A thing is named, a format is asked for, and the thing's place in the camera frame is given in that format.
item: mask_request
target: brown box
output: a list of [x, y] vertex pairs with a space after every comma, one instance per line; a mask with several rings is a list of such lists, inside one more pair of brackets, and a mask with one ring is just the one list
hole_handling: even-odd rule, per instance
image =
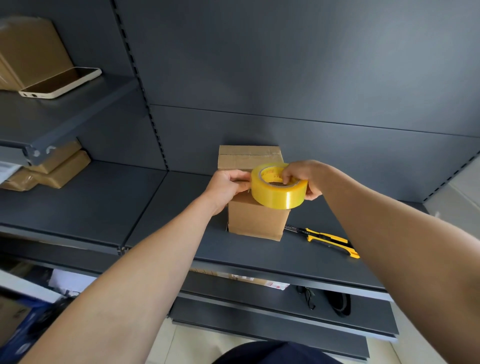
[[32, 172], [26, 168], [20, 168], [11, 175], [5, 182], [0, 184], [0, 188], [11, 191], [30, 191], [38, 185], [37, 180], [33, 177]]
[[50, 173], [76, 152], [82, 149], [82, 146], [78, 140], [68, 142], [59, 148], [55, 148], [50, 152], [50, 156], [44, 160], [44, 162], [38, 166], [28, 166], [29, 170], [39, 173]]
[[53, 188], [62, 188], [73, 177], [80, 173], [88, 164], [90, 158], [87, 152], [80, 150], [65, 162], [56, 167], [51, 173], [43, 174], [39, 172], [31, 172], [33, 177], [39, 184], [50, 186]]
[[[220, 146], [218, 168], [251, 171], [263, 163], [283, 163], [278, 146]], [[242, 192], [228, 204], [228, 231], [234, 234], [280, 241], [290, 210], [265, 207], [250, 191]]]
[[191, 268], [190, 271], [197, 272], [197, 273], [208, 274], [210, 276], [228, 278], [228, 279], [233, 279], [233, 280], [240, 280], [242, 282], [247, 282], [247, 283], [259, 284], [261, 286], [272, 287], [272, 288], [275, 288], [277, 290], [282, 290], [282, 291], [290, 285], [289, 283], [274, 282], [272, 280], [253, 278], [253, 277], [247, 277], [247, 276], [237, 276], [236, 274], [214, 272], [212, 270]]
[[20, 91], [73, 67], [47, 19], [0, 19], [0, 90]]
[[0, 347], [10, 340], [18, 325], [27, 317], [30, 310], [30, 307], [0, 296]]

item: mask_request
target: hand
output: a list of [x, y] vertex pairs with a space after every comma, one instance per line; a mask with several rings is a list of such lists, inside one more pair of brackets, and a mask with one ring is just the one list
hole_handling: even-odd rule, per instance
[[233, 196], [250, 189], [250, 172], [241, 170], [218, 170], [210, 180], [204, 196], [207, 196], [214, 204], [214, 213], [220, 213]]
[[282, 172], [283, 184], [287, 184], [291, 177], [299, 180], [308, 180], [305, 200], [314, 200], [322, 194], [322, 191], [314, 183], [315, 170], [323, 163], [317, 160], [302, 160], [290, 163]]

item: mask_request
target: roll of tape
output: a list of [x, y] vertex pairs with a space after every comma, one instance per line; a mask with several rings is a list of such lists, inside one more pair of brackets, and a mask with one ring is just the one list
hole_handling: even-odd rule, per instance
[[287, 163], [261, 164], [252, 171], [252, 196], [260, 204], [286, 210], [299, 206], [307, 192], [308, 181], [291, 178], [282, 182], [282, 171]]

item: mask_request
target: floor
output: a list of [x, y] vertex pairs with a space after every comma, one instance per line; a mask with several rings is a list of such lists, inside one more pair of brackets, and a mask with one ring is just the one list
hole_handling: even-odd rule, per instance
[[[228, 350], [249, 342], [248, 339], [172, 324], [167, 318], [153, 344], [146, 364], [211, 364]], [[401, 364], [392, 345], [367, 339], [370, 364]], [[342, 360], [344, 364], [353, 364]]]

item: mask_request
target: person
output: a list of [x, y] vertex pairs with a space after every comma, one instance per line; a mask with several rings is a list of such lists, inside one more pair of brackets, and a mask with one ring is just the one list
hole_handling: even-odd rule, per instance
[[[446, 361], [478, 363], [480, 242], [476, 238], [318, 161], [289, 164], [283, 171], [284, 183], [291, 177], [308, 180], [307, 200], [324, 195], [365, 264]], [[250, 174], [240, 170], [217, 171], [205, 192], [182, 213], [80, 294], [21, 363], [144, 363], [207, 223], [235, 194], [250, 187], [249, 179]], [[281, 355], [269, 361], [284, 344], [273, 342], [269, 349], [251, 350], [242, 345], [218, 363], [284, 362]], [[291, 363], [336, 362], [313, 348], [286, 346], [290, 356], [285, 357], [293, 358]], [[255, 350], [257, 354], [263, 350], [260, 359]], [[242, 355], [250, 359], [239, 359]]]

